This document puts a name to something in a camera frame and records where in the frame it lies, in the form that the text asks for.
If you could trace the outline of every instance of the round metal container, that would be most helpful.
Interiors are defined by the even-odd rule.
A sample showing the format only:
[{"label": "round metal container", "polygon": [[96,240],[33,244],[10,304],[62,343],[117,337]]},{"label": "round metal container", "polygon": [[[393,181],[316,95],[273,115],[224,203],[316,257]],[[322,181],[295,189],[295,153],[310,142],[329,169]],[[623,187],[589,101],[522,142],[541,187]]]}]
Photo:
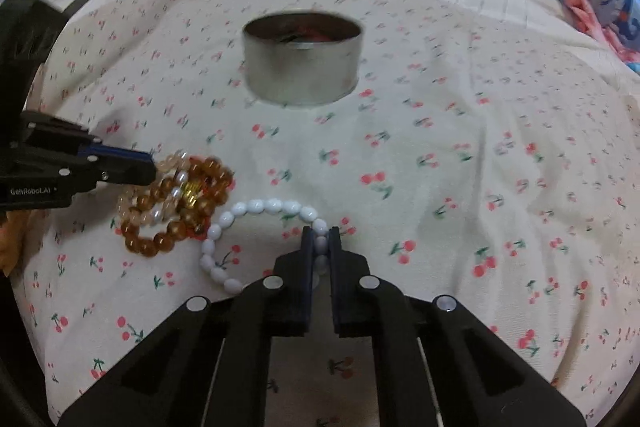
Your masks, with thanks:
[{"label": "round metal container", "polygon": [[362,27],[338,15],[284,12],[249,22],[244,67],[259,98],[282,105],[335,102],[358,83]]}]

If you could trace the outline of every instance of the white bedsheet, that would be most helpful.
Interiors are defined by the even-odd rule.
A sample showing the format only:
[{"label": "white bedsheet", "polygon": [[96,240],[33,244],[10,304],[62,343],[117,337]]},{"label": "white bedsheet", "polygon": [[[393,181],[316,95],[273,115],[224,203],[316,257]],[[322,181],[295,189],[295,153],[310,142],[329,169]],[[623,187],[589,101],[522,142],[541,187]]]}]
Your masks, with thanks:
[{"label": "white bedsheet", "polygon": [[[56,43],[43,102],[108,144],[219,155],[229,204],[308,201],[373,273],[458,297],[595,425],[638,363],[636,76],[553,0],[444,1],[96,0]],[[330,107],[255,101],[242,25],[310,7],[366,26],[360,87]],[[54,420],[186,298],[223,296],[193,241],[127,253],[116,194],[42,216],[14,277]],[[230,273],[255,280],[297,241],[274,221],[225,236]],[[307,344],[274,344],[268,425],[376,425],[367,343],[314,318]]]}]

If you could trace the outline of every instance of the beaded bracelet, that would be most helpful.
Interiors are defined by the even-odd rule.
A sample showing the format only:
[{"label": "beaded bracelet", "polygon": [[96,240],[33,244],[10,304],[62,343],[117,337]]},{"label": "beaded bracelet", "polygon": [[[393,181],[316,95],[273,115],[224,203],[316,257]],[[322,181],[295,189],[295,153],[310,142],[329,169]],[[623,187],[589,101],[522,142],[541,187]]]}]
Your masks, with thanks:
[{"label": "beaded bracelet", "polygon": [[[187,237],[204,239],[210,216],[226,203],[226,190],[233,182],[233,173],[213,156],[201,160],[178,151],[157,167],[157,181],[148,187],[127,187],[118,200],[125,247],[144,257],[169,252]],[[139,237],[140,227],[170,219],[166,232],[153,239]]]},{"label": "beaded bracelet", "polygon": [[270,200],[251,200],[248,203],[236,203],[231,207],[231,211],[223,212],[217,223],[212,223],[207,229],[207,238],[202,242],[202,258],[200,267],[207,273],[214,282],[224,287],[225,291],[231,295],[238,295],[244,285],[238,279],[232,279],[226,273],[222,264],[217,263],[213,258],[216,251],[216,241],[222,237],[222,231],[231,227],[236,217],[245,214],[278,214],[284,212],[287,216],[298,216],[305,223],[310,223],[311,228],[316,233],[314,238],[314,251],[316,259],[314,261],[314,287],[318,285],[320,275],[327,271],[328,260],[326,252],[328,250],[326,234],[329,227],[324,219],[318,217],[318,212],[311,206],[303,206],[297,201],[284,201],[276,198]]}]

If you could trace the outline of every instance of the metal tin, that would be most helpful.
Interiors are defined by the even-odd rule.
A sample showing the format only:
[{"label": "metal tin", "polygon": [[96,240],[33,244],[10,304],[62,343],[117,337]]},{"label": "metal tin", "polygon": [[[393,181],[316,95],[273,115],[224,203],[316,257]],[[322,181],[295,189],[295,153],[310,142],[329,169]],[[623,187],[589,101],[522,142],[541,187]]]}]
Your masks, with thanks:
[{"label": "metal tin", "polygon": [[362,27],[322,12],[283,12],[249,22],[242,31],[249,88],[282,105],[339,100],[358,83]]}]

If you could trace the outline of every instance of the pink cloth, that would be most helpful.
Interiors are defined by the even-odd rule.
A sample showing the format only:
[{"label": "pink cloth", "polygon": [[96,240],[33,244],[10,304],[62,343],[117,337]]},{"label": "pink cloth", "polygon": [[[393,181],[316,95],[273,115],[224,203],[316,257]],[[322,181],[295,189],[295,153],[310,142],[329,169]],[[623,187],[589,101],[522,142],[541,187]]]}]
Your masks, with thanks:
[{"label": "pink cloth", "polygon": [[589,0],[564,0],[564,4],[573,14],[577,30],[607,45],[623,62],[640,62],[640,52],[625,48],[615,31],[600,25]]}]

